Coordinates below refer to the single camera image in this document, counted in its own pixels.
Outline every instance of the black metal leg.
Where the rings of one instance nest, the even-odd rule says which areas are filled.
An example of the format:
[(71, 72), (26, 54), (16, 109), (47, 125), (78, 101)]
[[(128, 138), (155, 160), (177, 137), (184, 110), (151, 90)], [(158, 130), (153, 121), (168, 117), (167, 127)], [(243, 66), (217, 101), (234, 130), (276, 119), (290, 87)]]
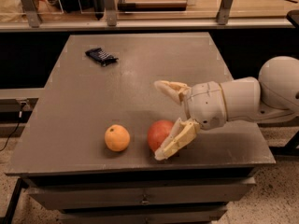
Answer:
[(299, 156), (299, 132), (284, 147), (270, 147), (273, 155)]
[(18, 204), (18, 200), (20, 198), (20, 194), (21, 194), (21, 189), (26, 189), (28, 186), (27, 184), (22, 181), (20, 178), (17, 180), (15, 189), (13, 190), (10, 202), (9, 202), (9, 206), (7, 209), (7, 213), (6, 216), (1, 218), (0, 220), (2, 221), (3, 224), (9, 224), (12, 222), (12, 218), (14, 216), (17, 204)]

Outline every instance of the gray tabletop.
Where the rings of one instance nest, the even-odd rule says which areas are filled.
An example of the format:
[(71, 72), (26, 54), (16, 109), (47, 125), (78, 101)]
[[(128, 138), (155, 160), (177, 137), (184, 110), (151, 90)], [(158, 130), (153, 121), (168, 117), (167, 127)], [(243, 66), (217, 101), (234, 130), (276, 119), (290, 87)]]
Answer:
[[(102, 48), (119, 58), (102, 67), (85, 55)], [(208, 33), (72, 35), (26, 125), (8, 175), (85, 174), (119, 170), (243, 167), (274, 163), (254, 123), (202, 131), (176, 157), (156, 161), (147, 131), (159, 119), (185, 118), (183, 107), (154, 89), (155, 80), (223, 82), (232, 76)], [(127, 128), (129, 147), (107, 149), (105, 130)]]

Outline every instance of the orange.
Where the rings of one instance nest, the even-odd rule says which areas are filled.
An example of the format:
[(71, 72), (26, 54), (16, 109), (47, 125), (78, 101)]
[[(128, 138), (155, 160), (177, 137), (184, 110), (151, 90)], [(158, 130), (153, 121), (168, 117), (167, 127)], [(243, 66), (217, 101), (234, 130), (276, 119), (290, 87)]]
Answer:
[(105, 142), (110, 150), (120, 152), (129, 146), (130, 134), (123, 126), (114, 124), (106, 130)]

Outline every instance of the drawer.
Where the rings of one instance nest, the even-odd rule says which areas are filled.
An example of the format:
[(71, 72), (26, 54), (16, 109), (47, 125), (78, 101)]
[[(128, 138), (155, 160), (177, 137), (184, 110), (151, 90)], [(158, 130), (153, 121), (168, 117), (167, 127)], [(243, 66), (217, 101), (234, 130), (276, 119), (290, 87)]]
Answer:
[(225, 206), (193, 205), (185, 207), (159, 206), (151, 208), (94, 211), (62, 215), (64, 224), (171, 224), (210, 223), (227, 211)]
[(253, 177), (193, 179), (90, 186), (29, 188), (29, 195), (53, 210), (240, 200), (255, 185)]

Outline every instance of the cable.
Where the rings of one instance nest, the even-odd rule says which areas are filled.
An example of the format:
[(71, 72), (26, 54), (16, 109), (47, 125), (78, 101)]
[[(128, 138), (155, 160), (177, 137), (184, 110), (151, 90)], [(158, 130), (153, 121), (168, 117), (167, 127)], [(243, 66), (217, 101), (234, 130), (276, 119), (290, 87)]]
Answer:
[(0, 149), (0, 152), (2, 152), (4, 149), (6, 149), (10, 137), (11, 137), (11, 136), (18, 130), (18, 128), (19, 128), (19, 126), (20, 126), (20, 123), (21, 123), (22, 109), (23, 109), (24, 107), (25, 107), (25, 105), (21, 105), (21, 106), (20, 106), (18, 124), (17, 124), (16, 128), (14, 129), (14, 131), (13, 131), (13, 132), (9, 135), (9, 137), (7, 138), (7, 141), (6, 141), (6, 143), (4, 144), (4, 147), (2, 147), (2, 148)]

